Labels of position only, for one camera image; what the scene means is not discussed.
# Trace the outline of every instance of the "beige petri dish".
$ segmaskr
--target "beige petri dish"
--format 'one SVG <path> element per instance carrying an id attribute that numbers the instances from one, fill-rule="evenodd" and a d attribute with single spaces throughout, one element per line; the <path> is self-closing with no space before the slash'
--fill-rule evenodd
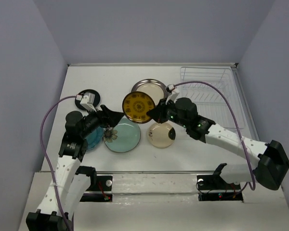
<path id="1" fill-rule="evenodd" d="M 147 131 L 149 142 L 157 148 L 167 148 L 175 140 L 175 130 L 169 123 L 154 123 Z"/>

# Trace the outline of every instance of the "red wire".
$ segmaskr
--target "red wire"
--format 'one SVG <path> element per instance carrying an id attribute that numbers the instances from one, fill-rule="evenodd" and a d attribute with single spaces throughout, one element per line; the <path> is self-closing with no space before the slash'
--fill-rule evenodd
<path id="1" fill-rule="evenodd" d="M 98 182 L 98 187 L 100 188 L 100 190 L 101 190 L 104 198 L 109 198 L 109 197 L 104 193 L 104 190 L 103 190 L 103 187 L 102 187 L 102 183 L 101 183 L 100 181 Z"/>
<path id="2" fill-rule="evenodd" d="M 233 184 L 230 184 L 230 186 L 233 189 L 233 193 L 234 193 L 233 198 L 235 198 L 236 197 L 236 188 L 235 188 L 235 186 Z"/>
<path id="3" fill-rule="evenodd" d="M 234 193 L 236 193 L 236 188 L 234 187 L 234 185 L 230 184 L 230 187 L 233 189 Z"/>

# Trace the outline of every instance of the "wire rack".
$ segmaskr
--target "wire rack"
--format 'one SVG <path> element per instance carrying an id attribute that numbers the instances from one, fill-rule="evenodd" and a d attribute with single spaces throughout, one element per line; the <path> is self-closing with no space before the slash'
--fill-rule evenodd
<path id="1" fill-rule="evenodd" d="M 242 105 L 230 68 L 181 67 L 180 76 L 181 82 L 198 80 L 215 86 L 229 101 L 239 128 L 245 127 Z M 180 92 L 181 97 L 190 98 L 197 105 L 200 115 L 213 119 L 226 129 L 235 130 L 228 106 L 216 90 L 204 84 L 192 83 L 182 85 Z"/>

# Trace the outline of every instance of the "white tabletop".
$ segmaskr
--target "white tabletop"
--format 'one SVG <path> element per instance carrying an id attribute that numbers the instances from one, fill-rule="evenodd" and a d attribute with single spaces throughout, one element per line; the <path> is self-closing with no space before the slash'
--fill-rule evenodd
<path id="1" fill-rule="evenodd" d="M 257 184 L 240 201 L 199 202 L 196 175 L 114 174 L 112 203 L 80 203 L 75 231 L 289 231 L 289 209 L 280 190 Z M 28 231 L 26 217 L 35 212 L 49 183 L 49 172 L 36 173 L 19 231 Z M 144 192 L 143 195 L 120 195 Z"/>
<path id="2" fill-rule="evenodd" d="M 109 109 L 122 111 L 122 100 L 139 80 L 153 78 L 165 85 L 180 82 L 180 66 L 70 66 L 67 71 L 61 98 L 76 95 L 84 89 L 94 89 L 101 95 L 101 104 Z M 53 165 L 56 165 L 61 140 L 65 132 L 65 116 L 77 110 L 74 100 L 59 104 L 50 140 L 47 147 Z M 252 138 L 246 117 L 242 134 Z M 130 152 L 111 152 L 102 142 L 88 151 L 82 165 L 92 166 L 99 172 L 128 171 L 212 171 L 220 163 L 244 164 L 246 160 L 221 148 L 200 141 L 187 139 L 182 128 L 173 125 L 177 137 L 172 146 L 159 149 L 152 146 L 146 137 L 147 129 L 154 123 L 140 125 L 142 138 L 138 146 Z M 49 171 L 43 162 L 42 171 Z"/>

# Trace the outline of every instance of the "lavender wall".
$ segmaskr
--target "lavender wall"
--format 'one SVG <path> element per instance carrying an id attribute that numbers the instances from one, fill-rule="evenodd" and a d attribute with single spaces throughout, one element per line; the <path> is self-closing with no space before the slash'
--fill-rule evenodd
<path id="1" fill-rule="evenodd" d="M 259 137 L 280 141 L 289 157 L 289 0 L 276 0 L 239 71 Z M 289 205 L 289 172 L 284 188 Z"/>
<path id="2" fill-rule="evenodd" d="M 274 0 L 34 0 L 68 63 L 239 62 Z"/>
<path id="3" fill-rule="evenodd" d="M 66 69 L 34 2 L 0 0 L 0 231 L 18 230 L 42 162 L 39 126 Z"/>

